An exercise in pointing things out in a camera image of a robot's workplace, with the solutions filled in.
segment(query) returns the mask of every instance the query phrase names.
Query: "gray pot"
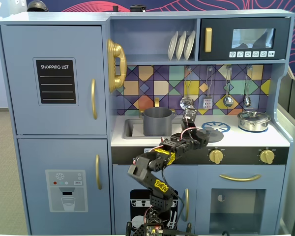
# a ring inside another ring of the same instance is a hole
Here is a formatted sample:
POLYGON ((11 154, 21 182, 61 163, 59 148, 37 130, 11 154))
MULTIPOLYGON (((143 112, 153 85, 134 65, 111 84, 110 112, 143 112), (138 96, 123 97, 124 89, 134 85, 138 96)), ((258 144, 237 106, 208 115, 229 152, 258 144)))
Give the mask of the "gray pot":
POLYGON ((145 136, 171 136, 172 120, 176 116, 175 110, 165 107, 152 107, 140 112, 143 119, 143 134, 145 136))
POLYGON ((262 132, 267 129, 271 117, 261 112, 241 112, 237 115, 239 128, 251 132, 262 132))

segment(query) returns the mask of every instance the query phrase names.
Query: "white plate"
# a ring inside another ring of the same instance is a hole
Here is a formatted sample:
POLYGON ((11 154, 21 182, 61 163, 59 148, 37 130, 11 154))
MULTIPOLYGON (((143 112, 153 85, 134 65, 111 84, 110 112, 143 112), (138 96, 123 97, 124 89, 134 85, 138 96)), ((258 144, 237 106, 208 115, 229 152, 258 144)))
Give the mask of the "white plate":
POLYGON ((171 60, 173 58, 176 43, 177 43, 177 38, 178 38, 178 31, 176 31, 176 33, 174 34, 174 36, 171 39, 171 42, 169 43, 168 53, 167 53, 169 60, 171 60))
POLYGON ((180 57, 181 57, 181 54, 182 54, 182 51, 183 51, 183 46, 185 45, 185 41, 186 41, 186 31, 184 31, 182 33, 182 36, 178 40, 178 44, 177 44, 177 48, 176 48, 177 60, 180 60, 180 57))
POLYGON ((188 39, 186 41, 185 49, 183 50, 183 55, 186 60, 188 60, 190 57, 193 43, 195 41, 195 35, 196 35, 195 31, 192 31, 191 35, 188 37, 188 39))

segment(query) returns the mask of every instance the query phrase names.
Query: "sink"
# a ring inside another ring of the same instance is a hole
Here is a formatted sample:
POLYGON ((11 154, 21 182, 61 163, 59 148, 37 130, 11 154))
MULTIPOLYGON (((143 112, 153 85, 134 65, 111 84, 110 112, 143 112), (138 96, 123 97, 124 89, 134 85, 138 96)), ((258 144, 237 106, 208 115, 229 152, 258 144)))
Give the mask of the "sink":
MULTIPOLYGON (((173 134, 180 133, 181 120, 173 119, 173 134)), ((161 139, 160 136, 144 136, 143 134, 143 120, 142 119, 126 119, 123 127, 123 139, 161 139)))

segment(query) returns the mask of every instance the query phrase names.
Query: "floor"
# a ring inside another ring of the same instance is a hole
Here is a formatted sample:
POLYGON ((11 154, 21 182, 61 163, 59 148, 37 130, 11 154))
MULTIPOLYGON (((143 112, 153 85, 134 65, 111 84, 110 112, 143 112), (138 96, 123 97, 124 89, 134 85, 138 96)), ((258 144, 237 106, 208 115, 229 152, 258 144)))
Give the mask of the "floor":
POLYGON ((9 112, 0 112, 0 234, 27 235, 9 112))

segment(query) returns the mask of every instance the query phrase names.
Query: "microwave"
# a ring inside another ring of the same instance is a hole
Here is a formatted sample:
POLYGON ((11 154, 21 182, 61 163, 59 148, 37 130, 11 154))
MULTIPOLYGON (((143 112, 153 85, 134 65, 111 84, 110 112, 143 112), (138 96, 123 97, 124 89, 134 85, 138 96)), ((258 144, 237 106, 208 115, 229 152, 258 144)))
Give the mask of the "microwave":
POLYGON ((285 59, 290 18, 201 19, 199 60, 285 59))

